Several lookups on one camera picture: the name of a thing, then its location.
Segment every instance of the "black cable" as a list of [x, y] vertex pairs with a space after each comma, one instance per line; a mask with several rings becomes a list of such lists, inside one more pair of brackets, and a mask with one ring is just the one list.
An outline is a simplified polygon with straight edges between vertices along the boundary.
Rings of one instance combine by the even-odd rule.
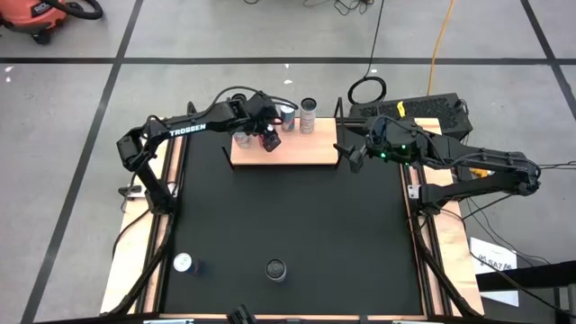
[[542, 304], [550, 307], [553, 310], [559, 311], [567, 316], [570, 316], [573, 319], [576, 319], [576, 315], [568, 312], [567, 310], [563, 310], [559, 307], [556, 307], [554, 305], [552, 305], [551, 303], [549, 303], [548, 301], [545, 301], [544, 299], [540, 298], [539, 296], [536, 296], [535, 294], [531, 293], [528, 289], [522, 287], [520, 284], [518, 284], [517, 282], [515, 282], [512, 278], [510, 278], [507, 274], [504, 274], [503, 272], [501, 272], [499, 269], [497, 269], [496, 267], [494, 267], [493, 265], [489, 264], [488, 262], [479, 259], [477, 256], [475, 256], [472, 252], [470, 252], [470, 255], [475, 258], [476, 260], [480, 261], [481, 263], [485, 264], [486, 266], [488, 266], [489, 268], [491, 268], [492, 270], [494, 270], [496, 273], [498, 273], [499, 275], [502, 276], [502, 278], [504, 278], [504, 280], [506, 280], [509, 284], [515, 286], [517, 289], [519, 289], [520, 291], [526, 293], [527, 295], [529, 295], [530, 297], [536, 299], [537, 301], [541, 302]]
[[142, 218], [144, 218], [144, 216], [146, 216], [149, 212], [150, 212], [150, 209], [146, 209], [140, 216], [138, 216], [137, 218], [135, 218], [133, 221], [130, 222], [130, 224], [126, 225], [126, 227], [121, 230], [120, 234], [118, 234], [118, 236], [116, 237], [116, 240], [114, 241], [114, 245], [112, 246], [112, 260], [114, 260], [114, 255], [116, 255], [116, 247], [118, 246], [118, 243], [120, 242], [120, 239], [122, 238], [122, 236], [124, 235], [124, 233], [125, 233], [130, 227], [132, 227], [132, 225], [136, 224], [136, 223], [139, 222]]
[[501, 246], [502, 248], [505, 248], [506, 250], [510, 251], [510, 253], [513, 253], [516, 257], [521, 258], [521, 259], [524, 260], [526, 263], [528, 263], [530, 266], [534, 267], [534, 264], [533, 264], [532, 262], [530, 262], [530, 260], [526, 259], [526, 258], [524, 257], [524, 255], [523, 255], [522, 253], [520, 253], [519, 251], [513, 251], [513, 250], [509, 249], [508, 247], [502, 246], [502, 244], [501, 244], [500, 242], [498, 242], [498, 241], [492, 236], [492, 234], [498, 236], [498, 233], [496, 233], [496, 231], [494, 231], [494, 230], [492, 230], [492, 233], [490, 233], [490, 232], [484, 227], [484, 225], [482, 225], [482, 223], [478, 220], [478, 218], [476, 218], [476, 215], [472, 216], [472, 218], [474, 218], [474, 220], [478, 223], [478, 225], [480, 225], [480, 227], [484, 230], [484, 232], [485, 232], [486, 234], [488, 234], [488, 236], [490, 236], [490, 238], [492, 239], [492, 241], [493, 241], [495, 244], [498, 244], [498, 245]]
[[368, 73], [370, 73], [370, 69], [372, 67], [372, 61], [374, 60], [374, 49], [376, 48], [376, 41], [378, 41], [378, 31], [380, 30], [380, 21], [382, 20], [383, 9], [384, 9], [384, 0], [382, 0], [382, 4], [380, 5], [380, 12], [378, 13], [378, 23], [376, 24], [376, 32], [374, 33], [374, 40], [372, 43], [372, 51], [370, 52], [370, 60], [368, 61], [368, 69], [366, 70], [366, 73], [364, 74], [364, 76], [361, 79], [359, 79], [358, 81], [354, 82], [352, 84], [352, 86], [350, 86], [350, 89], [348, 89], [348, 101], [351, 104], [359, 104], [356, 100], [354, 100], [352, 94], [354, 93], [354, 90], [356, 89], [357, 86], [360, 86], [362, 83], [364, 83], [366, 81], [378, 82], [380, 84], [380, 86], [382, 87], [382, 91], [380, 92], [380, 95], [378, 95], [378, 97], [376, 99], [374, 99], [368, 103], [365, 103], [365, 104], [380, 102], [386, 96], [386, 82], [384, 82], [384, 80], [381, 77], [368, 76]]
[[[476, 206], [476, 208], [480, 209], [480, 206], [474, 201], [474, 199], [468, 198], [468, 199], [466, 200], [466, 202], [468, 203], [468, 209], [469, 209], [470, 211], [472, 210], [472, 208], [470, 208], [471, 206], [470, 206], [470, 203], [469, 203], [468, 201], [472, 202], [472, 203]], [[488, 228], [489, 228], [489, 229], [492, 231], [492, 233], [494, 233], [494, 235], [496, 235], [496, 237], [498, 237], [502, 242], [508, 244], [508, 245], [514, 250], [514, 251], [512, 251], [512, 252], [516, 253], [517, 255], [522, 255], [522, 256], [524, 256], [524, 257], [531, 257], [531, 258], [533, 258], [533, 259], [538, 259], [538, 260], [540, 260], [540, 261], [542, 261], [542, 262], [550, 265], [550, 262], [549, 262], [548, 260], [546, 260], [545, 258], [541, 257], [541, 256], [532, 256], [532, 255], [529, 255], [529, 254], [526, 254], [526, 253], [524, 253], [524, 252], [519, 251], [515, 246], [512, 245], [512, 243], [506, 241], [506, 240], [505, 240], [500, 234], [498, 234], [498, 232], [491, 226], [490, 220], [488, 219], [488, 215], [486, 215], [486, 213], [485, 213], [484, 211], [480, 211], [480, 212], [481, 212], [481, 214], [484, 216], [484, 219], [486, 220], [486, 225], [488, 225]], [[472, 216], [472, 217], [475, 218], [476, 221], [480, 224], [480, 222], [478, 221], [478, 219], [476, 218], [475, 215]], [[534, 266], [534, 265], [532, 265], [531, 262], [529, 262], [529, 261], [526, 260], [525, 258], [523, 258], [523, 257], [521, 257], [521, 258], [522, 258], [524, 261], [528, 262], [531, 266]]]
[[146, 124], [148, 124], [151, 120], [155, 120], [157, 122], [159, 122], [162, 126], [167, 127], [166, 123], [158, 116], [156, 116], [155, 114], [151, 114], [146, 118]]
[[257, 93], [258, 90], [256, 90], [255, 88], [249, 87], [249, 86], [244, 86], [244, 85], [233, 85], [233, 86], [229, 86], [227, 88], [225, 88], [224, 90], [220, 91], [218, 94], [216, 94], [216, 97], [214, 98], [214, 100], [212, 100], [212, 103], [210, 104], [210, 106], [208, 107], [208, 109], [211, 109], [217, 102], [218, 99], [220, 99], [220, 97], [222, 95], [224, 95], [225, 93], [227, 93], [230, 90], [236, 90], [236, 89], [241, 89], [241, 90], [248, 90], [248, 91], [252, 91], [253, 93]]
[[[354, 0], [349, 5], [345, 5], [341, 0], [336, 0], [336, 1], [334, 1], [334, 8], [336, 8], [336, 10], [338, 11], [339, 14], [346, 16], [346, 15], [350, 14], [350, 12], [352, 12], [356, 8], [358, 8], [361, 3], [362, 3], [361, 0]], [[345, 11], [340, 10], [338, 5], [343, 6], [344, 9], [346, 9], [346, 10]], [[362, 11], [361, 9], [358, 9], [358, 11], [360, 12], [360, 14], [364, 14], [366, 12], [365, 9], [364, 9], [364, 11]]]
[[365, 1], [362, 1], [362, 3], [360, 4], [360, 6], [358, 7], [358, 12], [360, 14], [366, 14], [366, 12], [368, 11], [368, 5], [372, 5], [372, 4], [368, 4]]
[[59, 0], [41, 0], [44, 4], [50, 5], [66, 14], [70, 14], [80, 19], [97, 20], [102, 18], [104, 11], [96, 0], [86, 0], [93, 8], [94, 11], [87, 13], [82, 9], [76, 9], [68, 5], [62, 4]]
[[106, 316], [117, 316], [119, 314], [126, 315], [130, 310], [132, 304], [136, 301], [136, 299], [140, 296], [142, 289], [146, 285], [146, 282], [149, 280], [150, 276], [154, 273], [156, 266], [162, 261], [166, 252], [167, 252], [167, 245], [170, 241], [171, 234], [172, 234], [172, 227], [174, 225], [174, 214], [169, 213], [166, 215], [168, 217], [167, 224], [166, 224], [166, 231], [164, 233], [164, 237], [162, 238], [162, 242], [158, 247], [156, 253], [150, 260], [150, 262], [146, 265], [146, 267], [142, 270], [142, 273], [136, 280], [136, 283], [130, 288], [128, 293], [122, 298], [120, 303], [114, 307], [113, 310], [103, 314]]
[[468, 110], [468, 103], [464, 99], [458, 99], [456, 104], [458, 104], [460, 106], [460, 108], [462, 108], [464, 110], [466, 115], [468, 115], [470, 113], [470, 111]]
[[444, 288], [448, 297], [453, 301], [456, 308], [460, 311], [463, 317], [481, 317], [482, 315], [473, 309], [468, 301], [458, 292], [454, 284], [447, 277], [446, 273], [442, 267], [435, 260], [430, 249], [426, 246], [426, 242], [422, 237], [422, 234], [417, 232], [415, 235], [416, 249], [418, 254], [424, 259], [429, 269], [436, 276], [438, 283], [442, 288]]
[[[134, 179], [136, 178], [136, 173], [134, 173], [134, 175], [132, 176], [132, 180], [130, 181], [130, 188], [133, 187], [134, 185]], [[171, 181], [169, 183], [167, 183], [166, 185], [170, 185], [170, 184], [174, 184], [174, 189], [172, 189], [172, 195], [174, 195], [174, 192], [176, 191], [176, 183]], [[128, 198], [128, 195], [130, 194], [131, 190], [129, 190], [126, 195], [124, 196], [124, 202], [122, 203], [122, 206], [124, 207], [124, 209], [121, 207], [121, 211], [122, 212], [126, 212], [125, 206], [126, 206], [126, 201]], [[140, 216], [138, 216], [137, 218], [135, 218], [133, 221], [130, 222], [130, 224], [126, 225], [125, 228], [123, 228], [120, 231], [120, 234], [118, 234], [118, 236], [116, 237], [116, 240], [114, 241], [114, 245], [112, 246], [112, 259], [114, 259], [114, 255], [116, 254], [116, 246], [118, 246], [118, 243], [120, 242], [120, 239], [122, 238], [122, 236], [124, 235], [124, 233], [130, 228], [132, 227], [134, 224], [136, 224], [137, 222], [139, 222], [142, 218], [144, 218], [144, 216], [146, 216], [146, 214], [148, 214], [150, 212], [150, 209], [146, 209]]]
[[132, 192], [132, 188], [134, 188], [135, 181], [136, 181], [136, 172], [134, 172], [134, 174], [132, 174], [132, 177], [130, 178], [130, 184], [128, 185], [128, 190], [124, 194], [124, 199], [122, 200], [122, 204], [120, 205], [120, 211], [122, 213], [126, 212], [126, 203], [128, 202], [128, 196]]
[[[460, 215], [458, 215], [457, 213], [455, 213], [455, 212], [453, 212], [453, 211], [449, 211], [448, 209], [444, 209], [444, 208], [441, 208], [440, 211], [442, 211], [442, 212], [448, 212], [448, 213], [450, 214], [450, 216], [458, 219], [459, 221], [462, 220], [462, 218], [460, 217]], [[432, 214], [429, 214], [429, 213], [427, 213], [427, 214], [421, 214], [421, 215], [413, 215], [413, 216], [409, 216], [409, 218], [407, 219], [407, 221], [410, 221], [410, 218], [412, 218], [412, 217], [420, 217], [420, 216], [424, 216], [425, 219], [424, 219], [424, 221], [422, 222], [422, 224], [420, 224], [419, 228], [416, 229], [416, 230], [413, 230], [413, 231], [411, 232], [411, 234], [416, 234], [416, 233], [421, 232], [422, 229], [424, 229], [424, 227], [426, 226], [426, 220], [427, 220], [428, 218], [430, 218], [430, 217], [433, 217], [433, 215], [432, 215]], [[464, 225], [464, 230], [466, 230], [466, 223], [462, 222], [462, 224]]]
[[309, 1], [310, 1], [310, 0], [304, 0], [304, 1], [302, 2], [302, 5], [305, 6], [306, 8], [313, 8], [313, 7], [318, 6], [318, 5], [324, 5], [326, 2], [332, 1], [332, 0], [323, 0], [323, 1], [320, 1], [319, 3], [317, 3], [317, 4], [308, 4]]
[[484, 205], [483, 207], [481, 207], [481, 208], [479, 208], [479, 209], [477, 209], [477, 210], [475, 210], [475, 211], [472, 211], [472, 212], [470, 212], [468, 215], [462, 217], [462, 220], [463, 220], [463, 221], [466, 221], [466, 219], [467, 219], [468, 217], [472, 217], [476, 212], [483, 211], [483, 210], [485, 210], [486, 208], [488, 208], [488, 207], [490, 207], [490, 206], [492, 206], [492, 205], [494, 205], [494, 204], [496, 204], [496, 203], [499, 203], [499, 202], [501, 202], [501, 201], [503, 201], [503, 200], [506, 200], [506, 199], [510, 198], [511, 196], [512, 196], [512, 194], [508, 194], [508, 195], [505, 195], [505, 196], [502, 197], [502, 198], [499, 198], [499, 199], [497, 199], [497, 200], [495, 200], [495, 201], [493, 201], [493, 202], [490, 202], [490, 203]]
[[282, 98], [282, 97], [275, 96], [275, 95], [269, 95], [268, 98], [273, 99], [273, 100], [278, 100], [278, 101], [281, 102], [280, 104], [283, 104], [283, 105], [292, 107], [292, 108], [294, 108], [295, 110], [298, 110], [298, 104], [293, 103], [292, 101], [290, 101], [290, 100], [288, 100], [288, 99], [284, 99], [284, 98]]
[[541, 164], [539, 166], [543, 170], [574, 170], [576, 169], [576, 161], [570, 161], [567, 163], [556, 163], [556, 164]]

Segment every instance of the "orange vacuum cleaner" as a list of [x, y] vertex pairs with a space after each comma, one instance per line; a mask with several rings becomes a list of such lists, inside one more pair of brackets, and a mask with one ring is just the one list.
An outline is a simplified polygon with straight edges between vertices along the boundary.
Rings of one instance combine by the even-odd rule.
[[71, 16], [96, 20], [103, 16], [102, 7], [96, 0], [85, 0], [93, 12], [85, 12], [82, 6], [66, 0], [0, 0], [0, 25], [14, 32], [30, 34], [41, 45], [50, 43], [50, 32]]

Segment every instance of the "concrete floor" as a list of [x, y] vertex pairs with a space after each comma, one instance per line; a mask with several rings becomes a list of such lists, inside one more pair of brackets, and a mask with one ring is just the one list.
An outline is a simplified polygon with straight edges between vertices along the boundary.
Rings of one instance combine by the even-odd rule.
[[[122, 219], [116, 189], [130, 178], [114, 145], [126, 130], [150, 113], [182, 114], [189, 100], [206, 107], [232, 85], [297, 102], [313, 96], [319, 115], [329, 115], [365, 72], [366, 64], [346, 63], [369, 57], [379, 6], [341, 16], [331, 4], [305, 8], [302, 0], [100, 2], [104, 20], [71, 18], [49, 46], [0, 30], [2, 323], [98, 314]], [[430, 58], [448, 4], [386, 1], [375, 56]], [[576, 85], [576, 3], [530, 4], [561, 60], [546, 56], [520, 0], [460, 0], [438, 56], [471, 60], [438, 66], [433, 93], [467, 100], [470, 145], [520, 150], [538, 163], [575, 160], [573, 94], [563, 94], [558, 78]], [[426, 92], [428, 60], [404, 63], [373, 66], [388, 99]], [[359, 99], [373, 90], [359, 89]], [[524, 253], [573, 260], [576, 173], [546, 171], [541, 181], [537, 194], [489, 208], [491, 225]], [[473, 220], [468, 234], [490, 240]]]

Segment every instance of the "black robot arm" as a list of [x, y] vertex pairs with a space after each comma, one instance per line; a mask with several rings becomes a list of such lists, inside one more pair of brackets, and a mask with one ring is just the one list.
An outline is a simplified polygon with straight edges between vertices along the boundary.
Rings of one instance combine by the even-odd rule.
[[233, 133], [244, 131], [247, 135], [262, 135], [266, 151], [271, 152], [281, 141], [270, 125], [282, 123], [272, 99], [256, 92], [249, 100], [228, 100], [212, 104], [204, 112], [159, 119], [151, 115], [144, 125], [129, 130], [116, 142], [122, 164], [134, 172], [146, 187], [148, 206], [154, 213], [170, 213], [175, 199], [167, 184], [154, 175], [149, 161], [155, 157], [162, 141], [194, 134], [200, 131]]
[[481, 194], [530, 195], [539, 186], [540, 168], [524, 154], [468, 147], [457, 139], [422, 129], [413, 118], [396, 121], [388, 116], [377, 116], [354, 131], [366, 136], [365, 144], [359, 150], [338, 144], [334, 147], [350, 161], [350, 169], [355, 173], [362, 167], [365, 156], [434, 169], [464, 166], [495, 171], [490, 176], [446, 186], [412, 186], [410, 198], [418, 199], [418, 205], [428, 212], [439, 212], [451, 200]]

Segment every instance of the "can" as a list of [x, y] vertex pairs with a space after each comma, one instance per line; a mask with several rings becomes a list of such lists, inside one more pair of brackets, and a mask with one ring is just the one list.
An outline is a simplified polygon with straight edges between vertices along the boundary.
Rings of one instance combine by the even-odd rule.
[[280, 118], [282, 118], [282, 130], [294, 131], [294, 118], [296, 117], [296, 110], [292, 107], [280, 106]]
[[266, 276], [275, 283], [286, 279], [286, 264], [279, 259], [272, 259], [266, 265]]
[[198, 275], [200, 273], [200, 260], [187, 253], [180, 253], [174, 258], [174, 269], [177, 272]]
[[241, 148], [246, 149], [250, 147], [250, 137], [244, 131], [237, 131], [232, 137]]
[[314, 131], [314, 121], [316, 120], [316, 100], [304, 98], [301, 102], [300, 111], [300, 132], [310, 134]]

